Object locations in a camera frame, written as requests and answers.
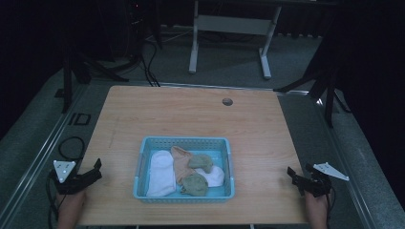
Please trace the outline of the short white sock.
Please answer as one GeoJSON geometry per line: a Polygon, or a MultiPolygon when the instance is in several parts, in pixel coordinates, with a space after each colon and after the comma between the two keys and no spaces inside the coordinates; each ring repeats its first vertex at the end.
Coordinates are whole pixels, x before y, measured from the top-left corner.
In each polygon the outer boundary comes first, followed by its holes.
{"type": "Polygon", "coordinates": [[[222,168],[216,165],[211,167],[211,171],[209,173],[206,173],[201,168],[197,168],[196,172],[206,179],[209,188],[220,187],[224,184],[224,171],[222,168]]]}

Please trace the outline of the black stand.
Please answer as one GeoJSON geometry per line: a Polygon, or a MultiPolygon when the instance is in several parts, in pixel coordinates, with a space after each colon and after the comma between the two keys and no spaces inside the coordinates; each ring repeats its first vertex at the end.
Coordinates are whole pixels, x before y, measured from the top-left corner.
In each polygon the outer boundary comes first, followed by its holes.
{"type": "Polygon", "coordinates": [[[324,117],[329,127],[332,128],[331,116],[336,95],[337,76],[350,53],[355,30],[356,25],[351,20],[334,19],[315,55],[310,60],[304,75],[284,87],[274,89],[274,92],[287,93],[313,80],[309,96],[319,99],[323,93],[327,93],[324,117]]]}
{"type": "Polygon", "coordinates": [[[128,82],[128,79],[118,76],[112,69],[103,67],[94,59],[79,51],[65,31],[60,33],[59,44],[63,54],[63,88],[56,95],[63,98],[63,114],[69,110],[73,103],[72,75],[74,74],[77,81],[82,84],[87,84],[91,80],[86,65],[95,68],[115,81],[128,82]]]}

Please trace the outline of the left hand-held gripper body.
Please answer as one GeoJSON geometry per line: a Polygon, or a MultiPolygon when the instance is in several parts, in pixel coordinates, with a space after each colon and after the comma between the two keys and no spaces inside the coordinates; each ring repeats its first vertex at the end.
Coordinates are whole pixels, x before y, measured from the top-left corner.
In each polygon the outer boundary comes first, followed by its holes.
{"type": "Polygon", "coordinates": [[[76,194],[94,182],[91,173],[78,175],[75,166],[75,161],[55,160],[53,162],[51,179],[60,195],[76,194]]]}

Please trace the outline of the large green sock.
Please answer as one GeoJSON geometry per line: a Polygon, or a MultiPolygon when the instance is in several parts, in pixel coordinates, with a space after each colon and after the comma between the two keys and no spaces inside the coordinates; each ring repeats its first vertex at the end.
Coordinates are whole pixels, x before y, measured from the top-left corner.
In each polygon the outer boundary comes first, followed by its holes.
{"type": "Polygon", "coordinates": [[[181,193],[193,197],[203,197],[208,191],[208,182],[200,174],[192,174],[182,180],[181,193]]]}

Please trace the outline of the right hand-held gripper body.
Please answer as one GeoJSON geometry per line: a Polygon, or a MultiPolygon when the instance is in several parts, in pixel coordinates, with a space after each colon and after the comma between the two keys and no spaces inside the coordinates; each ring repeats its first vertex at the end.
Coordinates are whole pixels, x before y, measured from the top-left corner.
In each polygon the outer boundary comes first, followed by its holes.
{"type": "Polygon", "coordinates": [[[339,178],[345,181],[350,180],[348,176],[332,167],[328,162],[313,164],[312,166],[318,171],[319,176],[310,176],[310,178],[303,177],[304,193],[309,192],[316,198],[330,193],[332,187],[330,177],[339,178]]]}

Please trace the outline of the white desk frame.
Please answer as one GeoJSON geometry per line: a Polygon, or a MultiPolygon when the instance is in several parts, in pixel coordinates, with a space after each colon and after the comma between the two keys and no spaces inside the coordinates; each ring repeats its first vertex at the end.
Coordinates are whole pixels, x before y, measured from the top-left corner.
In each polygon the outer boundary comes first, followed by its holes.
{"type": "Polygon", "coordinates": [[[266,42],[262,48],[258,50],[263,77],[264,79],[271,78],[271,71],[267,59],[269,46],[274,35],[278,19],[282,7],[277,6],[274,10],[271,20],[227,17],[217,15],[205,15],[199,13],[199,0],[194,0],[193,13],[193,40],[191,54],[189,60],[188,71],[195,73],[197,71],[198,54],[199,54],[199,31],[216,31],[216,32],[231,32],[250,35],[264,35],[266,42]]]}

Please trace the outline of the small green sock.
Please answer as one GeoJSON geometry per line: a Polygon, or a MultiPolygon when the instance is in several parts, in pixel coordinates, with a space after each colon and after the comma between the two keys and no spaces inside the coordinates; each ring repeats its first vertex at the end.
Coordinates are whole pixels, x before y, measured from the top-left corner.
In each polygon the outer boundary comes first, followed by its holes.
{"type": "Polygon", "coordinates": [[[205,154],[194,155],[188,162],[188,166],[192,169],[203,169],[205,173],[212,171],[213,161],[210,156],[205,154]]]}

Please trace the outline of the light blue plastic basket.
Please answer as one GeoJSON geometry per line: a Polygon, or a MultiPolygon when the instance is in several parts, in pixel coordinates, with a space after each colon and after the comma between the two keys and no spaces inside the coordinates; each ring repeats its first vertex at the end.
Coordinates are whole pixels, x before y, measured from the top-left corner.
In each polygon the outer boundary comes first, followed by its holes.
{"type": "Polygon", "coordinates": [[[143,139],[137,171],[134,181],[134,197],[145,203],[216,203],[226,202],[235,195],[233,162],[229,142],[224,137],[191,137],[191,136],[147,136],[143,139]],[[213,165],[224,171],[224,184],[220,187],[208,187],[203,197],[193,197],[181,193],[182,185],[176,181],[176,191],[159,198],[147,197],[150,164],[153,153],[164,150],[171,153],[173,146],[179,146],[193,156],[205,154],[211,157],[213,165]]]}

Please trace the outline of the person's right hand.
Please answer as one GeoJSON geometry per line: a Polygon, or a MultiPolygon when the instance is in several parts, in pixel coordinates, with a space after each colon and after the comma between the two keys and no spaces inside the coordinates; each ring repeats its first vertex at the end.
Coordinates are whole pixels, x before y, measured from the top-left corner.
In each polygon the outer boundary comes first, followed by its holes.
{"type": "Polygon", "coordinates": [[[328,229],[328,199],[326,196],[316,198],[305,192],[306,211],[311,229],[328,229]]]}

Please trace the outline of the long white sock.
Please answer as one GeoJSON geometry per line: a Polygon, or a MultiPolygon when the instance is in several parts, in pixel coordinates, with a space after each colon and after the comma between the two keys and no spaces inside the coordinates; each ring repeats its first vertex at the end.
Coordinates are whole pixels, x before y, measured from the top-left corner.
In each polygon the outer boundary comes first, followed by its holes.
{"type": "Polygon", "coordinates": [[[153,153],[150,164],[147,197],[159,198],[176,191],[174,158],[168,151],[160,150],[153,153]]]}

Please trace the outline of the peach sock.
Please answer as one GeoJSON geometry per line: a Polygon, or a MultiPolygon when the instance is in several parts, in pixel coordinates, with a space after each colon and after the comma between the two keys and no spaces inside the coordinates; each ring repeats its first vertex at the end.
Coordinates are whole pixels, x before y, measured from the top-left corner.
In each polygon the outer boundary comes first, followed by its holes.
{"type": "Polygon", "coordinates": [[[182,182],[186,177],[195,174],[195,170],[188,165],[193,155],[179,146],[173,146],[171,148],[171,155],[174,158],[176,181],[179,185],[182,185],[182,182]]]}

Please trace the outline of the person's left hand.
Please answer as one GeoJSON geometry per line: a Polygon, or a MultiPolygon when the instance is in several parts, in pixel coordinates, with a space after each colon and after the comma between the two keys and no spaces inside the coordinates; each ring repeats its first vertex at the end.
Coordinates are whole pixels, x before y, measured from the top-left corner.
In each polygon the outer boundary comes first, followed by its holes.
{"type": "Polygon", "coordinates": [[[73,195],[56,195],[58,203],[57,229],[75,229],[80,220],[86,191],[82,190],[73,195]]]}

